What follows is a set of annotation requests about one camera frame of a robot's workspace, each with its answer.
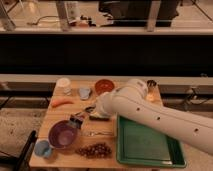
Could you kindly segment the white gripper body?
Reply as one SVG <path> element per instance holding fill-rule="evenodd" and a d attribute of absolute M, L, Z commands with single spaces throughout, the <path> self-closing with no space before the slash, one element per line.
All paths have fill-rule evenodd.
<path fill-rule="evenodd" d="M 91 112 L 92 116 L 101 118 L 103 116 L 101 106 L 97 100 L 95 100 L 92 104 L 93 110 Z"/>

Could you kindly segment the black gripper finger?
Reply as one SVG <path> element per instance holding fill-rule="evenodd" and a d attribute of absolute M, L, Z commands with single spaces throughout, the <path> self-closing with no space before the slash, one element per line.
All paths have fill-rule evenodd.
<path fill-rule="evenodd" d="M 92 113 L 95 110 L 96 106 L 89 106 L 85 108 L 85 111 L 87 113 Z"/>

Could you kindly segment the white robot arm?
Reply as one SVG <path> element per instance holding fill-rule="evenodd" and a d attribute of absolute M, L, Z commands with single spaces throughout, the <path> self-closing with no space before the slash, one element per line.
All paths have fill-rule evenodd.
<path fill-rule="evenodd" d="M 130 79 L 99 95 L 92 107 L 100 115 L 117 114 L 213 155 L 213 119 L 153 104 L 147 95 L 143 80 Z"/>

